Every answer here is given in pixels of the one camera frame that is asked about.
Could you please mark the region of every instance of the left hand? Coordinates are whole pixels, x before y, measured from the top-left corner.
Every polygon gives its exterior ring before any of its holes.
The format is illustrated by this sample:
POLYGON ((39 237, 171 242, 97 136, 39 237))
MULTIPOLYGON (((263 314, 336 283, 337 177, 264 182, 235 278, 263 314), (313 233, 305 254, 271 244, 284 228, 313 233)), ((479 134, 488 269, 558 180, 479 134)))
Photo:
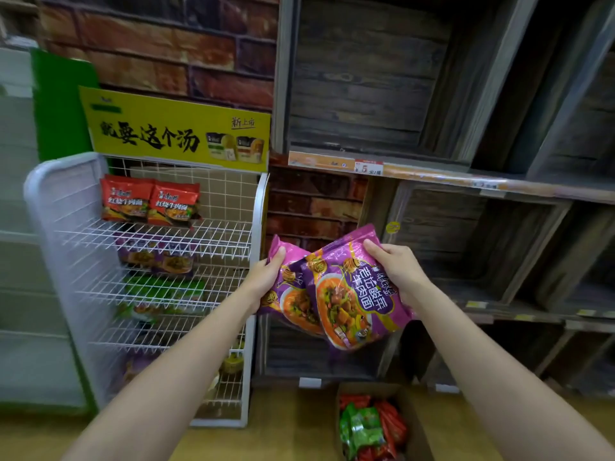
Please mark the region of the left hand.
POLYGON ((261 298, 271 289, 277 274, 280 272, 286 248, 280 247, 271 262, 267 263, 267 259, 256 263, 248 273, 240 288, 249 294, 250 299, 254 298, 254 302, 250 304, 250 312, 256 313, 260 305, 261 298))

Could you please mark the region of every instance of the cardboard box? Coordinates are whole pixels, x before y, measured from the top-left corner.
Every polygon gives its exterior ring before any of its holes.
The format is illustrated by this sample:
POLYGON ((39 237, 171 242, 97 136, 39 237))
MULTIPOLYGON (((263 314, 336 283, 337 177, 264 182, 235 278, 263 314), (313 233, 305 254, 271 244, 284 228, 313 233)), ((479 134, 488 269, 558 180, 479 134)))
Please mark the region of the cardboard box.
POLYGON ((410 391, 402 385, 382 384, 382 383, 362 383, 345 382, 338 387, 338 394, 335 398, 335 434, 338 458, 346 461, 342 453, 342 443, 340 441, 340 395, 370 395, 377 400, 389 400, 394 402, 399 408, 404 422, 408 426, 408 441, 404 450, 399 449, 397 457, 405 461, 434 461, 434 457, 429 449, 429 443, 425 437, 421 423, 414 411, 410 398, 410 391))

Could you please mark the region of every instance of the floor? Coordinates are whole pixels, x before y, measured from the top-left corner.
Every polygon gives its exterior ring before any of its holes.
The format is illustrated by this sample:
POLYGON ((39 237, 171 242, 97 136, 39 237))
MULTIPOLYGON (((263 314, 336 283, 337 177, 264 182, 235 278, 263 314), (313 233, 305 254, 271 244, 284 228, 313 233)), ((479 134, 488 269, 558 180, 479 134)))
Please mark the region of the floor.
MULTIPOLYGON (((340 461, 334 439, 334 391, 254 390, 249 426, 243 430, 188 429, 172 461, 340 461)), ((413 388, 413 403, 436 461, 501 461, 472 408, 460 395, 430 395, 413 388)), ((570 400, 615 444, 615 401, 570 400)), ((0 417, 6 459, 52 461, 62 456, 85 422, 0 417)))

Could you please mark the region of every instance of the forearm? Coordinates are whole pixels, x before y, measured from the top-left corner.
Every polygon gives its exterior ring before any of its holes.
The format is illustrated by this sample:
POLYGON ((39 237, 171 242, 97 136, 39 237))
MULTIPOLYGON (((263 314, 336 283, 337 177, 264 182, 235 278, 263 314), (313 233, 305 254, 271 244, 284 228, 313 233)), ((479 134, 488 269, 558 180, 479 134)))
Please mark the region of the forearm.
POLYGON ((166 460, 250 315, 240 287, 139 376, 87 427, 65 460, 166 460))
POLYGON ((433 285, 416 311, 457 386, 506 460, 606 460, 615 450, 585 418, 482 332, 433 285))

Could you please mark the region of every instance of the purple noodle package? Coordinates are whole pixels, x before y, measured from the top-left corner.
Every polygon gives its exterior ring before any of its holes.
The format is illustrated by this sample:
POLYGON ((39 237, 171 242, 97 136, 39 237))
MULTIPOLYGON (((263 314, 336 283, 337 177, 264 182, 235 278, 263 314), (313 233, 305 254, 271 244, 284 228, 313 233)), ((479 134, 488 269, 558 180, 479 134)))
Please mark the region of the purple noodle package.
POLYGON ((258 312, 272 313, 307 333, 322 336, 322 327, 316 311, 311 307, 301 270, 301 264, 305 263, 304 257, 309 252, 281 241, 276 235, 269 248, 267 262, 271 261, 280 247, 286 248, 284 262, 273 287, 262 297, 258 312))
POLYGON ((372 224, 308 254, 301 263, 312 307, 339 350, 358 349, 413 319, 382 266, 363 248, 366 239, 380 246, 372 224))

